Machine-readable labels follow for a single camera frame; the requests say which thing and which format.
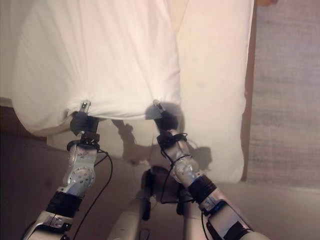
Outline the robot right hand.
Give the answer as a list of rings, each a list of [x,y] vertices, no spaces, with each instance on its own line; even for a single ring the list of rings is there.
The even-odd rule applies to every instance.
[[[154,122],[159,131],[176,130],[182,132],[185,129],[184,113],[180,105],[171,102],[153,100],[153,106],[159,113]]]

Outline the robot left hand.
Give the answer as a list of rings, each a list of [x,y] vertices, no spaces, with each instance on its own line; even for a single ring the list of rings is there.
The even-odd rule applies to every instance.
[[[97,132],[99,118],[88,115],[90,106],[91,102],[89,100],[84,100],[80,103],[79,111],[75,111],[71,114],[70,130],[75,135],[86,132]]]

